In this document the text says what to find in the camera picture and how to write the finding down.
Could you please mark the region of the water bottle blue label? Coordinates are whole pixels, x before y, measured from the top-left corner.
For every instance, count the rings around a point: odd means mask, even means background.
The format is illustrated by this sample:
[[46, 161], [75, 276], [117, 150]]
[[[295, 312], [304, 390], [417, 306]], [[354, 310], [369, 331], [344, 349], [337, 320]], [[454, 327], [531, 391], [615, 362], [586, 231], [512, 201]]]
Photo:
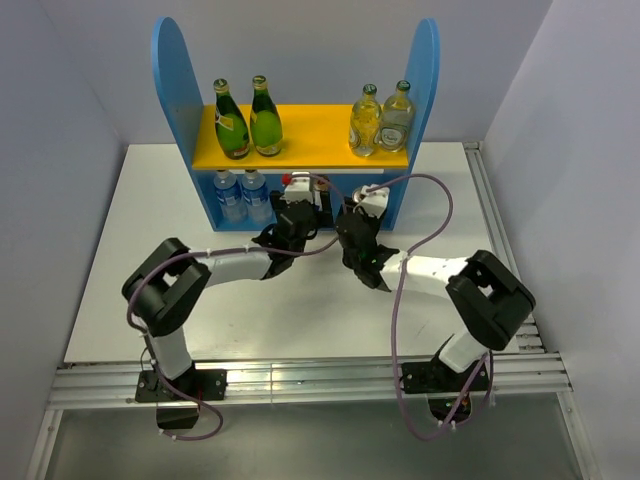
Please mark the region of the water bottle blue label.
[[266, 225], [272, 217], [272, 207], [264, 175], [257, 170], [246, 170], [241, 185], [249, 217], [256, 224]]
[[237, 176], [229, 170], [217, 170], [214, 187], [224, 217], [234, 224], [245, 221], [247, 210]]

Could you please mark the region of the green glass bottle front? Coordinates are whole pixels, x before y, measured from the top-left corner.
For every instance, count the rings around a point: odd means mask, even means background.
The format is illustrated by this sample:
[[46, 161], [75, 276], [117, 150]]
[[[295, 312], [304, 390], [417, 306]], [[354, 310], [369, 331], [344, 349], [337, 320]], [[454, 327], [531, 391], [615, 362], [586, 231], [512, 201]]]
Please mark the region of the green glass bottle front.
[[277, 107], [271, 99], [265, 76], [252, 79], [253, 101], [250, 111], [250, 132], [256, 151], [266, 157], [280, 153], [283, 130]]

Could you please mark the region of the green glass bottle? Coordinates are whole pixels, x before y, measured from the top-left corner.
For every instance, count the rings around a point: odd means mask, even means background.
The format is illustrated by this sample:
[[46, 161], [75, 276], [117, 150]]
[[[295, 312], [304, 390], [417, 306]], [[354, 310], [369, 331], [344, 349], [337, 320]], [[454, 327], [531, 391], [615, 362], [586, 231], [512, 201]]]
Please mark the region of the green glass bottle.
[[253, 101], [250, 111], [250, 132], [256, 151], [266, 157], [280, 153], [283, 130], [277, 107], [271, 99], [265, 76], [252, 79]]
[[229, 84], [224, 78], [213, 82], [216, 94], [215, 130], [223, 153], [232, 160], [246, 157], [250, 150], [249, 130], [237, 104], [233, 100]]

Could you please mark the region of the green glass bottle back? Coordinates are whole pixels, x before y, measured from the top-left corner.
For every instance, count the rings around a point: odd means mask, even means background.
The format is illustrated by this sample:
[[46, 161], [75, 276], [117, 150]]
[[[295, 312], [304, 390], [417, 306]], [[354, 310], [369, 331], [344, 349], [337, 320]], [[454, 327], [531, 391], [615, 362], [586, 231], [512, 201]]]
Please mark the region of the green glass bottle back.
[[216, 94], [215, 130], [223, 153], [232, 160], [246, 157], [250, 150], [249, 130], [237, 104], [233, 100], [229, 84], [224, 78], [213, 82]]

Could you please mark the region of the silver can front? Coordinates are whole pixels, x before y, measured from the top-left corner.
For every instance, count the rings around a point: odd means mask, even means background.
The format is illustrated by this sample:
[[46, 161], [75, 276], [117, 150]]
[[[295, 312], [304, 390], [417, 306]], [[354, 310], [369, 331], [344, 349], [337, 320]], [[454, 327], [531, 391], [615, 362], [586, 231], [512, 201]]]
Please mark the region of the silver can front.
[[317, 175], [313, 179], [313, 192], [315, 205], [320, 209], [328, 209], [331, 205], [330, 187], [327, 184], [326, 175]]

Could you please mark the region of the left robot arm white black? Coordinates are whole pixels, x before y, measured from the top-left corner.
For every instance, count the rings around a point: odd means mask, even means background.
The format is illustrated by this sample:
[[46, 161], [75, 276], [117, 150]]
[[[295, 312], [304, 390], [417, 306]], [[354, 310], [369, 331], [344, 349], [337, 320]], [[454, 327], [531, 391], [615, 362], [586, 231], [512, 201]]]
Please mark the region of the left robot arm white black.
[[195, 365], [186, 346], [183, 325], [202, 292], [239, 280], [267, 280], [305, 256], [306, 243], [333, 225], [328, 193], [314, 200], [287, 203], [274, 193], [276, 221], [243, 247], [193, 251], [177, 238], [164, 240], [122, 287], [126, 319], [149, 348], [160, 371], [159, 388], [183, 399], [195, 386]]

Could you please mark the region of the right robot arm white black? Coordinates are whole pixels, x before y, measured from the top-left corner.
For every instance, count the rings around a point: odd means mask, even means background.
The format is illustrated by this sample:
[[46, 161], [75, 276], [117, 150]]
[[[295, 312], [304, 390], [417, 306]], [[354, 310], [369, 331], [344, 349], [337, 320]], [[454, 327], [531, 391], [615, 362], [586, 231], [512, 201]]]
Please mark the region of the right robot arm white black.
[[411, 255], [378, 243], [379, 224], [378, 216], [361, 207], [338, 216], [342, 262], [373, 290], [399, 292], [404, 287], [451, 300], [464, 328], [438, 350], [432, 370], [438, 386], [455, 389], [475, 361], [506, 348], [536, 300], [490, 251], [458, 258]]

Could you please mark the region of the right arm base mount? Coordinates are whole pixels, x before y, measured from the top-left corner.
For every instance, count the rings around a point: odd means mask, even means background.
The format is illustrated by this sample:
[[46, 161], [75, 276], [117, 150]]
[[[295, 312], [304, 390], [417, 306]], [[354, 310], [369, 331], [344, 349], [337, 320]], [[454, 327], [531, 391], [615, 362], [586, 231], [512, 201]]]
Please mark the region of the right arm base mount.
[[401, 364], [401, 390], [408, 395], [425, 394], [430, 413], [444, 421], [468, 380], [462, 400], [451, 420], [456, 424], [469, 420], [473, 412], [472, 393], [487, 393], [493, 386], [492, 366], [478, 360], [462, 373], [450, 370], [440, 360]]

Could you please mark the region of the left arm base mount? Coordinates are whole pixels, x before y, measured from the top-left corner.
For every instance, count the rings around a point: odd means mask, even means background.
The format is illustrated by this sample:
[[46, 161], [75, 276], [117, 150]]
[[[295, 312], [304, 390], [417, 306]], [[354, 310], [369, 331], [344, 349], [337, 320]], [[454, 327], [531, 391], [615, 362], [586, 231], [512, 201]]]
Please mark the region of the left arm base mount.
[[227, 387], [227, 371], [224, 369], [200, 370], [191, 367], [176, 380], [164, 382], [154, 370], [139, 374], [134, 401], [138, 404], [156, 405], [156, 423], [161, 429], [190, 430], [199, 420], [202, 407], [178, 407], [193, 397], [200, 402], [222, 401]]

